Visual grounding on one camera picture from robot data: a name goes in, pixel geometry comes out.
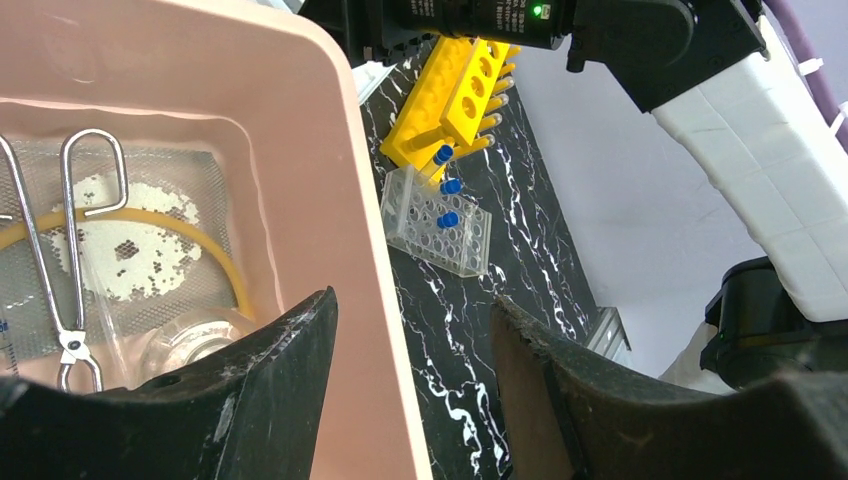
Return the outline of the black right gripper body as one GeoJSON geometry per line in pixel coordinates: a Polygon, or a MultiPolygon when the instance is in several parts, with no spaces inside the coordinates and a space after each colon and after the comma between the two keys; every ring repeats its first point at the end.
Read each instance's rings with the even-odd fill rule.
{"type": "Polygon", "coordinates": [[[568,41],[573,71],[587,62],[666,69],[687,62],[696,33],[684,1],[305,1],[298,14],[353,66],[393,65],[442,37],[544,50],[568,41]]]}

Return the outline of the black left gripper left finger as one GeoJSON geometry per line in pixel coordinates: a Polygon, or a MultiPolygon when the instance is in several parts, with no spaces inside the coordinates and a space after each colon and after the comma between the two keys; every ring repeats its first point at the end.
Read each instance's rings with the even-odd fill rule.
{"type": "Polygon", "coordinates": [[[338,322],[332,288],[133,390],[1,381],[5,479],[306,479],[338,322]]]}

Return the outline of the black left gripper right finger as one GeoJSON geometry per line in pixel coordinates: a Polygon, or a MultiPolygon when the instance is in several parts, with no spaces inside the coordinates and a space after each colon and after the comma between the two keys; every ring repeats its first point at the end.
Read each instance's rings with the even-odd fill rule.
{"type": "Polygon", "coordinates": [[[729,395],[663,382],[506,297],[490,338],[518,479],[843,479],[847,378],[785,374],[729,395]]]}

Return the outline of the clear glass flask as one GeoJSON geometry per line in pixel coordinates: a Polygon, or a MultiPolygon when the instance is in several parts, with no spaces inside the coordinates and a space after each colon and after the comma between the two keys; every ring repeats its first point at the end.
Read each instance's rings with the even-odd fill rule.
{"type": "Polygon", "coordinates": [[[203,308],[155,329],[144,344],[139,380],[144,383],[194,363],[254,332],[257,325],[234,309],[203,308]]]}

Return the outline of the blue cap small vial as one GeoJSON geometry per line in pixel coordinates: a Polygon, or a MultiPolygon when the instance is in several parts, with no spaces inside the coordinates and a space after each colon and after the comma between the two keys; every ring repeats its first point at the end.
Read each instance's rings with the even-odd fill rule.
{"type": "Polygon", "coordinates": [[[451,229],[456,227],[460,222],[460,216],[455,211],[448,211],[436,219],[436,226],[439,229],[451,229]]]}

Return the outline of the yellow test tube rack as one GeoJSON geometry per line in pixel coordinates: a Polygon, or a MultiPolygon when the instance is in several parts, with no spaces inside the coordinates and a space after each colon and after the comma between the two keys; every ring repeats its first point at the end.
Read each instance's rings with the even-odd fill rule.
{"type": "Polygon", "coordinates": [[[420,170],[440,147],[458,160],[495,144],[514,86],[512,62],[521,47],[483,39],[440,38],[380,152],[396,166],[420,170]]]}

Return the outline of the blue base graduated cylinder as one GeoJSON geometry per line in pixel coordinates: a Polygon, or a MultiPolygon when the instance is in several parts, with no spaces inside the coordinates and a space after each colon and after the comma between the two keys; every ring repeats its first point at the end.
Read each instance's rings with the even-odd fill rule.
{"type": "Polygon", "coordinates": [[[20,375],[10,325],[4,314],[1,314],[1,375],[20,375]]]}

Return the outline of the white container lid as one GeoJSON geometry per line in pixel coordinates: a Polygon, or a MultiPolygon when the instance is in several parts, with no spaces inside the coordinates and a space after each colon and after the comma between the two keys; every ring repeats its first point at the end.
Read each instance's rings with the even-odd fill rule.
{"type": "Polygon", "coordinates": [[[358,104],[363,105],[395,68],[396,65],[386,66],[374,61],[353,68],[358,104]]]}

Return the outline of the pink plastic bin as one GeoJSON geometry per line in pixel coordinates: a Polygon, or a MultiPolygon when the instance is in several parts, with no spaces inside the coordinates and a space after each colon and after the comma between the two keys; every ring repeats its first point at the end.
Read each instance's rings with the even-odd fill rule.
{"type": "Polygon", "coordinates": [[[249,1],[5,1],[1,128],[209,146],[261,320],[315,290],[338,323],[312,479],[428,479],[377,188],[347,59],[249,1]]]}

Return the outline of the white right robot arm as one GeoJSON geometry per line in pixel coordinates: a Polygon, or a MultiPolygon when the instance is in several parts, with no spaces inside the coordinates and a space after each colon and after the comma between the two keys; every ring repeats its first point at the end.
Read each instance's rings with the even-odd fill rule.
{"type": "Polygon", "coordinates": [[[306,1],[352,66],[433,35],[568,48],[605,66],[763,249],[733,266],[665,371],[728,393],[847,368],[847,122],[783,1],[306,1]]]}

